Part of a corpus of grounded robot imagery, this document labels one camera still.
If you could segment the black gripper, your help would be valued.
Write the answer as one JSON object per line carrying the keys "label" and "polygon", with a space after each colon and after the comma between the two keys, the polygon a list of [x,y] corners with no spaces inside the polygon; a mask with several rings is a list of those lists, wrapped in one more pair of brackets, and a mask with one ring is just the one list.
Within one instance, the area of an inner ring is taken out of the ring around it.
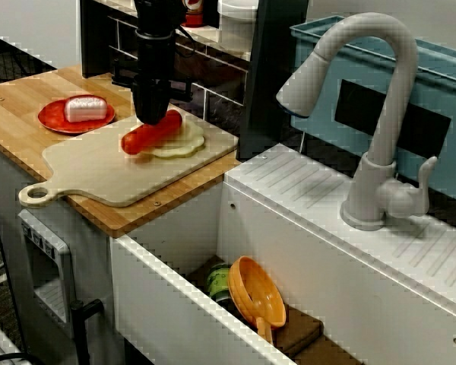
{"label": "black gripper", "polygon": [[176,42],[173,32],[155,36],[137,32],[135,61],[115,59],[112,83],[131,88],[135,114],[142,123],[156,125],[171,99],[190,101],[192,80],[175,76]]}

